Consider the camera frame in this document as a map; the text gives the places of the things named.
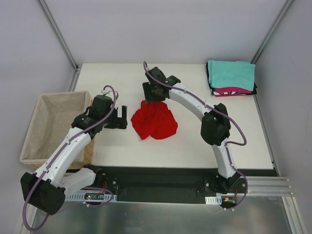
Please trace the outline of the red t shirt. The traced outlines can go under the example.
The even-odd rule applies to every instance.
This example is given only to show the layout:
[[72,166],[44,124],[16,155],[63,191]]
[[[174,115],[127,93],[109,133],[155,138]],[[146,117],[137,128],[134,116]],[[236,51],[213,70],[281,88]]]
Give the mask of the red t shirt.
[[166,139],[175,135],[178,129],[173,113],[164,102],[147,103],[143,100],[140,108],[133,114],[131,123],[142,140],[148,137]]

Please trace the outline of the pink t shirt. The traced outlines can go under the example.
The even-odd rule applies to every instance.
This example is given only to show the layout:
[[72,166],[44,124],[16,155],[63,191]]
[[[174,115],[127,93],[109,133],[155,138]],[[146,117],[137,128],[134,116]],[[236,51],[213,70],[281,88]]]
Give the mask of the pink t shirt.
[[214,96],[245,96],[251,95],[252,91],[248,91],[245,89],[237,88],[237,87],[227,87],[227,88],[213,88],[212,94]]

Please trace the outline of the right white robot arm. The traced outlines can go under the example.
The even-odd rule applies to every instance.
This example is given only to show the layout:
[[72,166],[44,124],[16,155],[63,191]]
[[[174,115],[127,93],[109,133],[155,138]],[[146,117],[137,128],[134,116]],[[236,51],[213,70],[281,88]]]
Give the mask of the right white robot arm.
[[226,194],[237,186],[240,175],[233,168],[231,152],[226,148],[229,142],[231,124],[225,105],[207,106],[205,101],[193,94],[175,76],[165,77],[163,72],[154,67],[149,69],[143,63],[148,82],[142,84],[147,103],[161,102],[171,99],[192,112],[200,121],[200,135],[211,145],[218,166],[218,176],[209,183],[216,193]]

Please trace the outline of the black t shirt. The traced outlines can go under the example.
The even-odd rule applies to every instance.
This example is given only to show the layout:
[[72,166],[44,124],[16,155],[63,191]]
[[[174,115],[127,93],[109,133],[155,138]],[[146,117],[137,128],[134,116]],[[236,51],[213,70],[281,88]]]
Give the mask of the black t shirt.
[[[211,92],[212,92],[213,87],[212,87],[209,83],[208,83],[208,85],[209,85],[209,88],[210,88],[210,90],[211,90]],[[256,94],[256,89],[257,89],[257,86],[256,86],[256,84],[254,83],[254,89],[252,90],[252,94],[251,94],[251,95]]]

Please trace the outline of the wicker basket with cloth liner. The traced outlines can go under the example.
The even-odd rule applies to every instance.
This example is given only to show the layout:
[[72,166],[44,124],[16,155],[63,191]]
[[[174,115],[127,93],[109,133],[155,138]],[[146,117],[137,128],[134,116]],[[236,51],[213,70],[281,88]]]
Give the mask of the wicker basket with cloth liner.
[[46,93],[38,97],[20,154],[20,162],[39,168],[68,134],[75,117],[93,100],[87,91]]

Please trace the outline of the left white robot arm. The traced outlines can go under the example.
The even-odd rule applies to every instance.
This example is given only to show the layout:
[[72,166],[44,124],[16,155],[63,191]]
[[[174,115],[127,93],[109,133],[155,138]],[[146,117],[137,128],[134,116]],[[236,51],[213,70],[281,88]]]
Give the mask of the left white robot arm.
[[33,174],[21,177],[21,188],[26,203],[54,215],[63,206],[67,196],[84,187],[97,190],[103,187],[103,171],[92,164],[84,165],[78,172],[64,178],[76,156],[104,128],[126,129],[127,107],[117,116],[115,107],[118,94],[97,95],[85,112],[75,117],[65,139],[48,160]]

